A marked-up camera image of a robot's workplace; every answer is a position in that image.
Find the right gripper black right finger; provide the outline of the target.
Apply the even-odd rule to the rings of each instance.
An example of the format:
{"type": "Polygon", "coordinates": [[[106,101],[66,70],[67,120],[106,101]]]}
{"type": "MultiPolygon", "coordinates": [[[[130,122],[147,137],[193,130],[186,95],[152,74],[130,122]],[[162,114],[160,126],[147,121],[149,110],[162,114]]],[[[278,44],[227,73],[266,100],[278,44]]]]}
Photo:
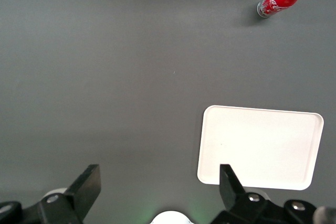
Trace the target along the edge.
{"type": "Polygon", "coordinates": [[[219,192],[225,207],[219,223],[265,223],[266,199],[246,192],[230,165],[222,164],[219,170],[219,192]]]}

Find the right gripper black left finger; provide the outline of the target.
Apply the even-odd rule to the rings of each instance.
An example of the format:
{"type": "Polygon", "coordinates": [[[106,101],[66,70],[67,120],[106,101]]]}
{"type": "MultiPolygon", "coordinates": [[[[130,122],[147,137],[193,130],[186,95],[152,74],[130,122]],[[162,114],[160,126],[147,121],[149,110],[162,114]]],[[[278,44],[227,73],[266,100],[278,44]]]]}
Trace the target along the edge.
{"type": "Polygon", "coordinates": [[[91,164],[63,193],[49,193],[38,203],[40,222],[83,223],[100,192],[100,166],[91,164]]]}

